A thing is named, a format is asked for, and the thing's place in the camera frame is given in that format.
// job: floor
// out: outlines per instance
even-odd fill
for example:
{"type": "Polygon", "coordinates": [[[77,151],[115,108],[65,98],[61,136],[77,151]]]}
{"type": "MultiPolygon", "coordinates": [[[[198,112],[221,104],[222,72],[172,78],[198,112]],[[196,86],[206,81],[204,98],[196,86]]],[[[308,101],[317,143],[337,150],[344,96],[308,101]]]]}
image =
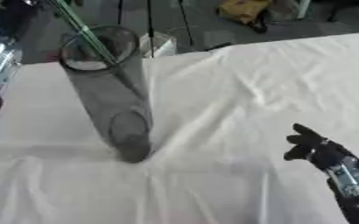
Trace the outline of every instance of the floor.
{"type": "MultiPolygon", "coordinates": [[[[85,1],[76,9],[89,25],[114,25],[117,21],[118,0],[85,1]]],[[[269,24],[266,34],[256,34],[240,24],[215,15],[215,7],[222,0],[185,0],[195,45],[188,44],[187,33],[180,14],[178,0],[153,1],[153,23],[156,31],[169,33],[179,41],[179,52],[201,51],[211,46],[230,42],[248,44],[282,39],[301,39],[359,32],[359,9],[342,12],[336,23],[326,22],[328,3],[312,3],[306,18],[296,21],[269,24]]],[[[125,0],[123,25],[138,35],[147,32],[146,0],[125,0]]],[[[56,50],[72,32],[50,11],[42,12],[23,40],[25,63],[39,63],[53,59],[56,50]]]]}

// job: white tablecloth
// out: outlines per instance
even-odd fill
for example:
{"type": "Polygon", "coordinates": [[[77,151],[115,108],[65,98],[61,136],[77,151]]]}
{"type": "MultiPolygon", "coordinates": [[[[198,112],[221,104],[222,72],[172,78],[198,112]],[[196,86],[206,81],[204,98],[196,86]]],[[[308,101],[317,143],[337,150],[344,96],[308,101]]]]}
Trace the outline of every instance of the white tablecloth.
{"type": "Polygon", "coordinates": [[[0,224],[345,223],[326,177],[285,162],[303,123],[359,156],[359,34],[144,62],[157,152],[115,160],[57,64],[0,113],[0,224]]]}

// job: yellow object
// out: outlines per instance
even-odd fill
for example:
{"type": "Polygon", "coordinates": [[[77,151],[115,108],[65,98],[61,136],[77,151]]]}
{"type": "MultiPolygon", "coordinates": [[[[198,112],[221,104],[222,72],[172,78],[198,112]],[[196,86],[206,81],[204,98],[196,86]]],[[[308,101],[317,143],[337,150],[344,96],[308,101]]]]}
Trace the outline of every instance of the yellow object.
{"type": "Polygon", "coordinates": [[[247,24],[266,9],[271,0],[225,0],[219,6],[220,15],[247,24]]]}

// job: tripod stand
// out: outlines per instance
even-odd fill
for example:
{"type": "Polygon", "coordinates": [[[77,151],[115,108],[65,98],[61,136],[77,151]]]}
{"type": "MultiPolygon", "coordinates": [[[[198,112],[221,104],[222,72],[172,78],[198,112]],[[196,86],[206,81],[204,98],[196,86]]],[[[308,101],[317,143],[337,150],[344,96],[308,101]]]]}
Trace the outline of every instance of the tripod stand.
{"type": "MultiPolygon", "coordinates": [[[[147,17],[148,17],[148,36],[150,38],[150,47],[151,47],[151,56],[154,57],[154,39],[155,39],[155,31],[153,28],[153,21],[152,21],[152,1],[147,1],[147,17]]],[[[187,14],[184,8],[184,0],[177,0],[179,4],[179,9],[181,11],[182,18],[184,20],[185,27],[187,28],[187,36],[189,38],[189,45],[194,45],[194,38],[190,31],[189,23],[187,21],[187,14]]],[[[118,21],[117,23],[120,25],[122,23],[123,18],[123,0],[118,1],[118,21]]]]}

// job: robotic hand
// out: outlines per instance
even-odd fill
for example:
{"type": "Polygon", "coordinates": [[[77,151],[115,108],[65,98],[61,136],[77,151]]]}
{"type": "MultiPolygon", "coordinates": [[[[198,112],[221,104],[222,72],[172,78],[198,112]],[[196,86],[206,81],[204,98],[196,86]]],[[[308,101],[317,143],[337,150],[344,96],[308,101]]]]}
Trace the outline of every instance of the robotic hand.
{"type": "Polygon", "coordinates": [[[359,224],[359,158],[307,127],[294,124],[293,128],[299,135],[287,137],[295,146],[286,152],[285,160],[308,160],[325,172],[327,184],[347,221],[359,224]]]}

